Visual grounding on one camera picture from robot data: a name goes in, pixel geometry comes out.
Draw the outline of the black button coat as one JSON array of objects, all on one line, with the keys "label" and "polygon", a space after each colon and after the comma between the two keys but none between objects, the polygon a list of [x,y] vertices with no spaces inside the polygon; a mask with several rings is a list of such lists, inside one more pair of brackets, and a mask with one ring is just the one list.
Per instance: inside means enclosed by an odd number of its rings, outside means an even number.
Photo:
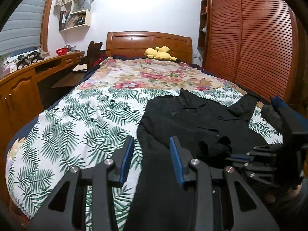
[{"label": "black button coat", "polygon": [[137,128],[142,170],[125,230],[188,230],[194,193],[176,181],[170,138],[193,157],[223,168],[226,158],[245,154],[266,140],[249,128],[257,98],[242,96],[231,106],[181,90],[148,101]]}]

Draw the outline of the floral leaf bedspread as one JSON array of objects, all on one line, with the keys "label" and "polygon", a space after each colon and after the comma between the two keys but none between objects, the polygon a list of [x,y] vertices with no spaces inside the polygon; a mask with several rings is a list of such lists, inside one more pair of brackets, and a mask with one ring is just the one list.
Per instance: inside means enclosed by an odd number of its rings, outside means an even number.
[{"label": "floral leaf bedspread", "polygon": [[189,66],[154,59],[108,57],[71,92],[26,124],[6,155],[6,183],[14,204],[33,218],[73,166],[111,157],[137,127],[150,99],[186,89],[224,106],[244,92],[230,81]]}]

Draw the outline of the wooden louvered wardrobe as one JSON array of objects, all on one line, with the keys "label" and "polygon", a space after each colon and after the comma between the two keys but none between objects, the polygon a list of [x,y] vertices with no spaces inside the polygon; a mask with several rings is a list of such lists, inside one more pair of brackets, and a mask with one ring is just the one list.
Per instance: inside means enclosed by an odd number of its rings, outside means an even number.
[{"label": "wooden louvered wardrobe", "polygon": [[201,0],[203,67],[269,100],[300,110],[305,32],[284,0]]}]

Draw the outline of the black stand on desk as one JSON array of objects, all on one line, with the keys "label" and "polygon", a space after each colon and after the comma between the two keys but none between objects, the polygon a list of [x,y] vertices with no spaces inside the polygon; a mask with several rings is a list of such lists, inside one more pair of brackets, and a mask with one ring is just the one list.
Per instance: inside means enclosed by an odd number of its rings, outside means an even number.
[{"label": "black stand on desk", "polygon": [[19,60],[16,64],[17,68],[30,65],[30,61],[27,59],[27,56],[19,55],[17,59]]},{"label": "black stand on desk", "polygon": [[30,62],[38,62],[39,60],[44,60],[45,57],[41,55],[41,52],[33,51],[32,53],[29,54],[30,57]]}]

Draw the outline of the red bowl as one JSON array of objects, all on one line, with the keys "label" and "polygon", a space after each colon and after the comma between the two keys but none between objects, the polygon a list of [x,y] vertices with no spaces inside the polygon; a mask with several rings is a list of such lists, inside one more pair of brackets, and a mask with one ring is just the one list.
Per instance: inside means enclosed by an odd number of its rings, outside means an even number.
[{"label": "red bowl", "polygon": [[68,50],[68,48],[60,48],[56,50],[56,53],[58,56],[63,56],[67,54]]}]

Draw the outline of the yellow plush toy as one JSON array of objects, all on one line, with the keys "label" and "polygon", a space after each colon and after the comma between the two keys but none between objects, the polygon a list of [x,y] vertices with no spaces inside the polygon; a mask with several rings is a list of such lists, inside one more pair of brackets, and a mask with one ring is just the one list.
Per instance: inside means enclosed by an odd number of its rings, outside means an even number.
[{"label": "yellow plush toy", "polygon": [[167,46],[163,46],[161,48],[148,48],[144,51],[144,55],[149,59],[156,60],[172,60],[174,62],[177,61],[176,57],[173,57],[169,54],[169,48]]}]

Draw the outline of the dark wooden chair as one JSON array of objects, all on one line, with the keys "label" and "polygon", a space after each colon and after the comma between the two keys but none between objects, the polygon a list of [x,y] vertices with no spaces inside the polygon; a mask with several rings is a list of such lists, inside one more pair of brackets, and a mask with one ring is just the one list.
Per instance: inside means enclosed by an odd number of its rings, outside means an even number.
[{"label": "dark wooden chair", "polygon": [[83,57],[74,69],[74,73],[85,73],[89,71],[93,66],[101,63],[105,57],[105,50],[102,49],[102,42],[91,41],[88,49],[87,55]]}]

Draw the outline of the wooden headboard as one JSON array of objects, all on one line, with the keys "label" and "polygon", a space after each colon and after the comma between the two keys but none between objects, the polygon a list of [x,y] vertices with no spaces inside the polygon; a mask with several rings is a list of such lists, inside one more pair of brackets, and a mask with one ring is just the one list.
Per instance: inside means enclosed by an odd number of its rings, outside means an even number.
[{"label": "wooden headboard", "polygon": [[124,56],[127,59],[142,57],[148,48],[167,46],[170,55],[181,62],[191,64],[193,59],[192,39],[176,34],[150,31],[108,32],[105,54]]}]

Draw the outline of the grey window blind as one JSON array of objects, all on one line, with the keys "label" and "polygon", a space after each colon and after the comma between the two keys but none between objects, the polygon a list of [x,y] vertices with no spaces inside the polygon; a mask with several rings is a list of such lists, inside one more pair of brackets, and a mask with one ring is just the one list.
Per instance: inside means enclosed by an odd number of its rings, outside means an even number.
[{"label": "grey window blind", "polygon": [[1,30],[1,55],[40,46],[46,0],[23,0]]}]

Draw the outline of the white wall shelf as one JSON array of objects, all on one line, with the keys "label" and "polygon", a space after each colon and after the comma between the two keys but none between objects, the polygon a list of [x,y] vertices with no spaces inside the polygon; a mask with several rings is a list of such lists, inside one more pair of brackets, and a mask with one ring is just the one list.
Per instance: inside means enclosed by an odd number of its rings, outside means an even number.
[{"label": "white wall shelf", "polygon": [[95,0],[56,0],[59,14],[59,32],[91,26],[91,7]]}]

